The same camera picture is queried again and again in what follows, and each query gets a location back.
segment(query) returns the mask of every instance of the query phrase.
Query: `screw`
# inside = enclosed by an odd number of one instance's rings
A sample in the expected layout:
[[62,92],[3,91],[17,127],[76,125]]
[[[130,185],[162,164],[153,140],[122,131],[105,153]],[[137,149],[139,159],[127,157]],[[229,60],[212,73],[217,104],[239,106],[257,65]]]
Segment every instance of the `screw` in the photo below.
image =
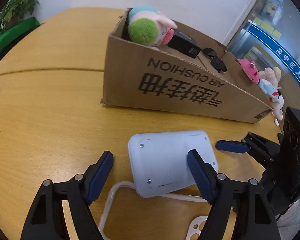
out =
[[51,181],[49,179],[46,179],[43,181],[43,186],[49,186],[51,184]]
[[75,180],[82,180],[83,179],[83,175],[82,174],[77,174],[74,176]]
[[250,183],[251,183],[252,185],[257,185],[257,184],[258,184],[258,181],[257,181],[256,179],[251,179],[251,180],[250,180]]
[[223,173],[219,173],[219,174],[217,175],[217,178],[220,179],[220,180],[224,180],[224,179],[226,179],[226,175],[223,174]]

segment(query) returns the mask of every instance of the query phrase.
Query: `pink plush toy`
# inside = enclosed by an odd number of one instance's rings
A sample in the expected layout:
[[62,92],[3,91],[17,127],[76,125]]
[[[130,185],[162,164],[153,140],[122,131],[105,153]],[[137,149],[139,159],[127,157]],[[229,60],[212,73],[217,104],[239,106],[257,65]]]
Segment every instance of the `pink plush toy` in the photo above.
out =
[[260,77],[259,77],[259,74],[258,74],[258,70],[255,66],[255,62],[254,61],[249,61],[246,58],[237,59],[237,61],[242,66],[242,69],[247,74],[247,76],[250,78],[250,80],[252,82],[258,84],[259,81],[260,81]]

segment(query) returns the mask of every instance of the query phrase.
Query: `sunglasses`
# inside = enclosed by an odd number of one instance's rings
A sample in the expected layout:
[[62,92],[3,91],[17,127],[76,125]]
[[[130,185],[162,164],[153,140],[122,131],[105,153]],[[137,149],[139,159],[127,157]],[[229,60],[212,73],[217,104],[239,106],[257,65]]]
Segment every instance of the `sunglasses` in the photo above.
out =
[[202,52],[211,59],[210,63],[218,73],[227,71],[226,65],[217,57],[217,53],[212,48],[203,49]]

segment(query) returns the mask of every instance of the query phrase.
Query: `yellow sticky note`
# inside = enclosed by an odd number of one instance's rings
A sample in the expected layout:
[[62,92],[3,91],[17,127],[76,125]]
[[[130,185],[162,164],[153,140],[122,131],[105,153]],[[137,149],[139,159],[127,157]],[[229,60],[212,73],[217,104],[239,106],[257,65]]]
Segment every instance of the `yellow sticky note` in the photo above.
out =
[[277,30],[274,30],[272,33],[272,36],[274,36],[275,38],[279,39],[281,37],[281,33]]
[[261,20],[260,20],[259,18],[256,17],[256,18],[254,19],[254,23],[257,24],[257,25],[260,25],[260,24],[261,24]]
[[261,28],[263,28],[265,31],[269,32],[269,33],[272,33],[274,28],[271,27],[269,24],[265,23],[265,22],[261,22],[261,25],[260,25]]

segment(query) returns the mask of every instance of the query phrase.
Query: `plush toy ear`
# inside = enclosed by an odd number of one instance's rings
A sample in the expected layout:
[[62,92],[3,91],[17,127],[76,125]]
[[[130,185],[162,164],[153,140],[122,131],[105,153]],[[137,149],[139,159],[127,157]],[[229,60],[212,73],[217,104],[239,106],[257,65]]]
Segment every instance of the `plush toy ear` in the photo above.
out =
[[164,25],[164,26],[167,26],[169,28],[172,28],[172,29],[176,29],[178,28],[178,26],[176,25],[176,23],[172,20],[170,20],[169,18],[165,17],[165,16],[162,16],[162,15],[158,15],[158,19],[157,21]]

